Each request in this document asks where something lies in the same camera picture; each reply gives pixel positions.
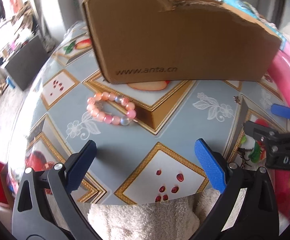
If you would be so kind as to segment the white fluffy garment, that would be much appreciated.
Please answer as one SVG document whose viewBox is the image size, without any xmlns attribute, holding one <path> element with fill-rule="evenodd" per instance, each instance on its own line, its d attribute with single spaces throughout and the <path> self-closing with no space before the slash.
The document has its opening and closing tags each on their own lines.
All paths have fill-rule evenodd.
<svg viewBox="0 0 290 240">
<path fill-rule="evenodd" d="M 219 197 L 219 191 L 209 188 L 162 203 L 92 204 L 87 220 L 102 239 L 190 239 Z"/>
</svg>

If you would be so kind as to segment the dark grey cabinet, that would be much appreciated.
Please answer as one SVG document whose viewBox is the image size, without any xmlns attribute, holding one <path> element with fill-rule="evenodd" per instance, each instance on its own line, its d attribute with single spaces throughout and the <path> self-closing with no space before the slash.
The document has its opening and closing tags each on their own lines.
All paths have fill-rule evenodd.
<svg viewBox="0 0 290 240">
<path fill-rule="evenodd" d="M 25 91 L 49 58 L 39 36 L 34 36 L 6 61 L 4 69 L 12 82 Z"/>
</svg>

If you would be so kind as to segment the brown cardboard box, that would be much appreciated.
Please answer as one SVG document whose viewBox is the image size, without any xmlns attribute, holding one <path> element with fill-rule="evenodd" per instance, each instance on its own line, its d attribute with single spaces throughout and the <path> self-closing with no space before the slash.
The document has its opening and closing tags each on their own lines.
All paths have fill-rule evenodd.
<svg viewBox="0 0 290 240">
<path fill-rule="evenodd" d="M 214 0 L 85 0 L 94 53 L 113 84 L 173 80 L 259 81 L 281 38 Z"/>
</svg>

